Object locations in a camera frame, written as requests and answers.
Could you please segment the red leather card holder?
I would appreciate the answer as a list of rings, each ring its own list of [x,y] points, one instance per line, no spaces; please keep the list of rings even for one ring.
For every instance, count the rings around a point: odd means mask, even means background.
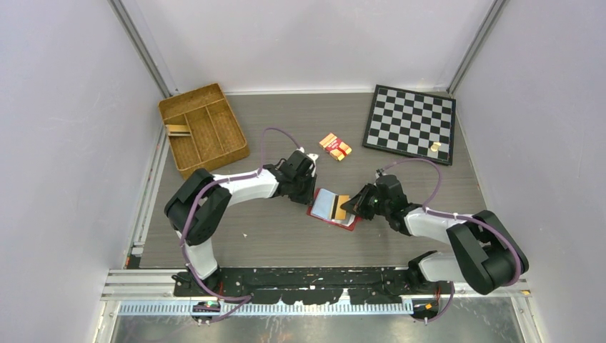
[[[307,215],[327,224],[353,231],[361,219],[341,208],[350,199],[348,194],[336,194],[318,188],[314,193],[312,204],[308,207]]]

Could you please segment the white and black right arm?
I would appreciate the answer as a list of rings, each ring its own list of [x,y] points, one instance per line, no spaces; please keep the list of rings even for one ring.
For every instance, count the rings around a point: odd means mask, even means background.
[[[525,253],[497,215],[440,212],[407,199],[394,175],[380,175],[341,209],[365,220],[384,217],[389,227],[408,237],[426,237],[451,246],[449,254],[427,252],[409,261],[408,284],[417,293],[436,282],[465,282],[479,294],[509,286],[529,270]]]

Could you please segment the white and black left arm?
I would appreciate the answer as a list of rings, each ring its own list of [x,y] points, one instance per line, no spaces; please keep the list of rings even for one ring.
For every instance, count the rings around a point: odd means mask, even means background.
[[[198,169],[181,185],[165,205],[164,214],[180,239],[198,293],[209,296],[218,290],[215,271],[219,265],[212,236],[225,211],[242,202],[275,197],[311,204],[317,159],[317,154],[306,154],[300,148],[277,164],[265,164],[248,173],[219,175]]]

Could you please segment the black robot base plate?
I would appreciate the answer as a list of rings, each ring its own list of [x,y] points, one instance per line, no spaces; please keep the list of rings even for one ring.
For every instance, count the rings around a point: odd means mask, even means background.
[[[395,304],[402,296],[436,299],[448,295],[448,282],[423,282],[398,267],[225,267],[197,282],[186,270],[172,275],[177,297],[218,294],[236,304],[334,304],[347,295],[352,304]]]

